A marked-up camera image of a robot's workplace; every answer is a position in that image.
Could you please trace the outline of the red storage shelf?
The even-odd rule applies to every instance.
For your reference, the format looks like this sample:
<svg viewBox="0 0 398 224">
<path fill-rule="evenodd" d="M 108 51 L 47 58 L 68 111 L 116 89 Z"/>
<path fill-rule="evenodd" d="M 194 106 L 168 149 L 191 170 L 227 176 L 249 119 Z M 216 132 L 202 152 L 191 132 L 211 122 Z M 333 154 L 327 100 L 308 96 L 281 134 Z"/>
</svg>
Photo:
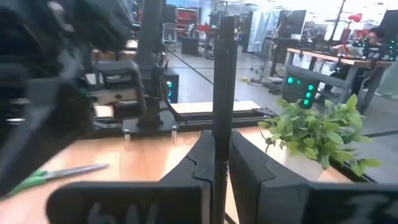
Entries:
<svg viewBox="0 0 398 224">
<path fill-rule="evenodd" d="M 177 31 L 185 32 L 188 29 L 190 22 L 194 18 L 198 18 L 198 13 L 199 11 L 197 8 L 177 7 L 175 9 L 175 23 L 177 25 Z"/>
</svg>

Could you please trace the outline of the white plant pot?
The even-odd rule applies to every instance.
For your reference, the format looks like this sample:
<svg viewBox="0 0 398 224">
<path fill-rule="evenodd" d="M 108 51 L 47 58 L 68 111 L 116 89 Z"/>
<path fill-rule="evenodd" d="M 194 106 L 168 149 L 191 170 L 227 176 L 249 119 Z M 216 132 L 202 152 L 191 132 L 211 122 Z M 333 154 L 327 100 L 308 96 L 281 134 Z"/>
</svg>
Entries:
<svg viewBox="0 0 398 224">
<path fill-rule="evenodd" d="M 300 152 L 292 154 L 286 146 L 279 147 L 271 144 L 266 147 L 265 153 L 308 180 L 316 181 L 323 173 L 323 168 L 317 161 L 308 159 Z"/>
</svg>

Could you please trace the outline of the green-handled scissors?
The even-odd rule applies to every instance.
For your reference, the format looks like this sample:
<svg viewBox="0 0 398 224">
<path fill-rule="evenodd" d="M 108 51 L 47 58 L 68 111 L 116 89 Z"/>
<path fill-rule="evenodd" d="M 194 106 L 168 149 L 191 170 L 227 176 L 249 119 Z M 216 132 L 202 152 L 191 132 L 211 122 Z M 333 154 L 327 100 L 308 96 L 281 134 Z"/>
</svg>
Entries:
<svg viewBox="0 0 398 224">
<path fill-rule="evenodd" d="M 61 170 L 43 170 L 39 169 L 32 173 L 28 178 L 23 180 L 19 185 L 14 187 L 8 194 L 4 196 L 4 198 L 9 198 L 18 194 L 19 192 L 36 187 L 39 185 L 46 184 L 47 182 L 58 180 L 66 177 L 72 177 L 75 175 L 85 174 L 101 169 L 105 169 L 109 167 L 109 164 L 93 164 L 89 166 L 81 166 L 81 167 L 74 167 L 69 169 L 61 169 Z"/>
</svg>

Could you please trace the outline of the black aluminium frame rail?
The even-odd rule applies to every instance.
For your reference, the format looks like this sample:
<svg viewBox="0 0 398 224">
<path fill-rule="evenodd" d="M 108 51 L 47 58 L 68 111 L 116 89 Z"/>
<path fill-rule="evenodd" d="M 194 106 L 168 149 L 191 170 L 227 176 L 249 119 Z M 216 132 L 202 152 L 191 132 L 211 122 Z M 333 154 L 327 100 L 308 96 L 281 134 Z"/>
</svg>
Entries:
<svg viewBox="0 0 398 224">
<path fill-rule="evenodd" d="M 178 121 L 180 132 L 201 131 L 212 129 L 212 112 L 181 113 L 184 121 Z M 247 128 L 256 126 L 258 122 L 277 116 L 269 108 L 253 108 L 250 110 L 234 111 L 232 128 Z"/>
</svg>

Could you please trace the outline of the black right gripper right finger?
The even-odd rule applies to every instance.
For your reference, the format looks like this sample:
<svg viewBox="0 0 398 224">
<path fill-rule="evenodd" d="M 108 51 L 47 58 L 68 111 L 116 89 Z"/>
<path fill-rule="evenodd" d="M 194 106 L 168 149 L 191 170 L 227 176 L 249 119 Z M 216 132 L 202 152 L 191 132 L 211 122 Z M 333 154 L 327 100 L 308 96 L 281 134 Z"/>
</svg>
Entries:
<svg viewBox="0 0 398 224">
<path fill-rule="evenodd" d="M 240 224 L 303 224 L 309 181 L 241 133 L 231 133 L 229 175 Z"/>
</svg>

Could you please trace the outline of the wooden workbench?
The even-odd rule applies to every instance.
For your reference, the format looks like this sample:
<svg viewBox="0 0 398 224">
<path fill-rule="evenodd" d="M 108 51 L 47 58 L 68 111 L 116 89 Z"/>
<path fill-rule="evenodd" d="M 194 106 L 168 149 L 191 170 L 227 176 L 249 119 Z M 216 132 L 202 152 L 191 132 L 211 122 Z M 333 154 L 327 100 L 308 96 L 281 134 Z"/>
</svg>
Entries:
<svg viewBox="0 0 398 224">
<path fill-rule="evenodd" d="M 298 67 L 292 64 L 294 55 L 309 56 L 311 58 L 310 66 L 308 68 Z M 347 77 L 343 80 L 339 78 L 330 77 L 322 74 L 321 72 L 316 72 L 313 70 L 315 63 L 320 59 L 322 61 L 336 62 L 338 65 L 349 66 Z M 359 58 L 343 58 L 330 54 L 324 54 L 323 52 L 303 50 L 296 48 L 288 48 L 287 56 L 285 61 L 285 75 L 283 86 L 286 86 L 288 81 L 288 76 L 290 73 L 295 73 L 298 76 L 309 78 L 311 80 L 316 80 L 335 86 L 341 90 L 338 97 L 338 102 L 343 103 L 348 100 L 352 90 L 352 83 L 354 82 L 354 77 L 359 69 L 364 70 L 366 79 L 369 80 L 368 90 L 366 93 L 360 93 L 358 96 L 358 103 L 361 107 L 366 108 L 369 106 L 380 82 L 382 76 L 387 68 L 391 67 L 392 62 L 381 61 L 381 60 L 361 60 Z"/>
</svg>

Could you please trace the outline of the black frame post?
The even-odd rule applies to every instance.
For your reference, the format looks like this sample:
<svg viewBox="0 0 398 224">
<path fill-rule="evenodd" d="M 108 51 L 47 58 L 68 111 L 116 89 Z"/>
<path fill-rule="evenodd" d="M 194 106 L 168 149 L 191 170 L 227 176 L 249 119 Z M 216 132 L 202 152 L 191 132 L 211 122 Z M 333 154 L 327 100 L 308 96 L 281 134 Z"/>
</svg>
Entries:
<svg viewBox="0 0 398 224">
<path fill-rule="evenodd" d="M 138 55 L 142 82 L 144 84 L 146 114 L 138 119 L 141 126 L 159 126 L 159 82 L 155 74 L 158 63 L 154 54 L 160 44 L 160 18 L 162 14 L 162 0 L 144 0 L 141 29 L 139 31 Z"/>
</svg>

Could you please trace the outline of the black box with green lights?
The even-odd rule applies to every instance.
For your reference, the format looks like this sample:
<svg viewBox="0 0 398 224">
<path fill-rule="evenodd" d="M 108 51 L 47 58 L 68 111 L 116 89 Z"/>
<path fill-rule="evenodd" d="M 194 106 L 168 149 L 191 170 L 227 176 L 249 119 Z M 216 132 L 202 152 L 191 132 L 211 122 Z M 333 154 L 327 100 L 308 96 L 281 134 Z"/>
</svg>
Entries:
<svg viewBox="0 0 398 224">
<path fill-rule="evenodd" d="M 282 90 L 282 98 L 288 103 L 298 103 L 301 108 L 310 109 L 315 101 L 319 83 L 318 80 L 289 73 Z"/>
<path fill-rule="evenodd" d="M 167 84 L 167 98 L 170 103 L 178 103 L 179 75 L 172 68 L 168 68 L 164 75 Z"/>
</svg>

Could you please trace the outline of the person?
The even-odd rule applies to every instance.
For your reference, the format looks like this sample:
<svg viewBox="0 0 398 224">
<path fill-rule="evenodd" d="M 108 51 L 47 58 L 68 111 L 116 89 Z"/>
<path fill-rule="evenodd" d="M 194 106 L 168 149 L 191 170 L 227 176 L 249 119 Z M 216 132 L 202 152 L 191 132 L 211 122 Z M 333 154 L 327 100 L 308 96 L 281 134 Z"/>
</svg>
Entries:
<svg viewBox="0 0 398 224">
<path fill-rule="evenodd" d="M 386 32 L 380 27 L 373 27 L 369 29 L 367 38 L 369 40 L 369 44 L 373 46 L 378 46 L 382 44 L 383 38 Z M 339 68 L 336 68 L 333 73 L 330 74 L 331 77 L 339 78 L 344 80 L 350 70 L 349 65 L 341 65 Z M 361 89 L 362 82 L 364 81 L 364 74 L 366 69 L 359 68 L 357 69 L 356 75 L 351 85 L 351 93 L 358 95 Z"/>
</svg>

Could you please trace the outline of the green leafy plant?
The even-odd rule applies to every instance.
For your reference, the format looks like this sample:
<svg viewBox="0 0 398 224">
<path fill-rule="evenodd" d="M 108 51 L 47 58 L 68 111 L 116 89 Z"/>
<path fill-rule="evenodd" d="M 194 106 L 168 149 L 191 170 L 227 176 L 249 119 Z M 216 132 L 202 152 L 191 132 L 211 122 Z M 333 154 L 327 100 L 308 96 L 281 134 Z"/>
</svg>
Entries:
<svg viewBox="0 0 398 224">
<path fill-rule="evenodd" d="M 352 142 L 371 141 L 362 135 L 363 116 L 356 108 L 357 103 L 356 95 L 343 104 L 325 100 L 325 111 L 320 112 L 280 99 L 282 114 L 257 124 L 271 134 L 264 138 L 267 146 L 285 149 L 290 156 L 303 156 L 323 170 L 330 167 L 330 161 L 346 162 L 361 177 L 366 168 L 380 167 L 382 163 L 376 158 L 358 159 L 356 149 L 348 147 Z"/>
</svg>

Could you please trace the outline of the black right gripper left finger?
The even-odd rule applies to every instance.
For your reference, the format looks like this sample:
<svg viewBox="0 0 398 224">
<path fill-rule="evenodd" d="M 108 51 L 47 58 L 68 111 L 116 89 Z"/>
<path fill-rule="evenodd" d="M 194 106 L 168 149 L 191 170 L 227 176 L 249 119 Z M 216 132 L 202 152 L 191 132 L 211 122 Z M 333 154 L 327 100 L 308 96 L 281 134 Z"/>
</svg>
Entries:
<svg viewBox="0 0 398 224">
<path fill-rule="evenodd" d="M 215 140 L 202 131 L 187 155 L 163 178 L 161 185 L 178 187 L 160 206 L 159 224 L 212 224 Z"/>
</svg>

